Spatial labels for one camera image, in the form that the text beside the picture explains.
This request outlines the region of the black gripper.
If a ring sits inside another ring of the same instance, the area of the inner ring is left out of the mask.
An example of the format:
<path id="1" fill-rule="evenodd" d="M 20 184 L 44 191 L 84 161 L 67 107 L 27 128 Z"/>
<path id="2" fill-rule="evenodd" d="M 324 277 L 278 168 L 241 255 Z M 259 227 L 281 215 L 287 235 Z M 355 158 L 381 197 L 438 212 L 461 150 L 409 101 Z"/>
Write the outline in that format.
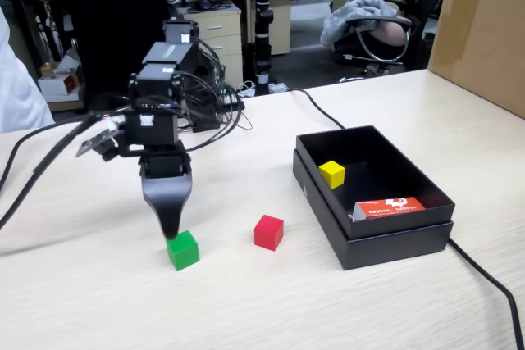
<path id="1" fill-rule="evenodd" d="M 130 145 L 118 148 L 122 157 L 139 157 L 144 200 L 152 208 L 166 239 L 179 233 L 180 218 L 193 186 L 191 158 L 184 144 L 144 145 L 132 150 Z"/>

